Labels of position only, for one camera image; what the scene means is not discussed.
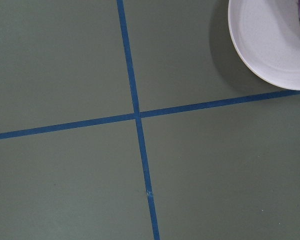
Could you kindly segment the pink plate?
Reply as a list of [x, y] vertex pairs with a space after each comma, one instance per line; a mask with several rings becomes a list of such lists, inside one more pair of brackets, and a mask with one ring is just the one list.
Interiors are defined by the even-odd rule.
[[300, 91], [297, 0], [230, 0], [228, 27], [235, 50], [262, 80]]

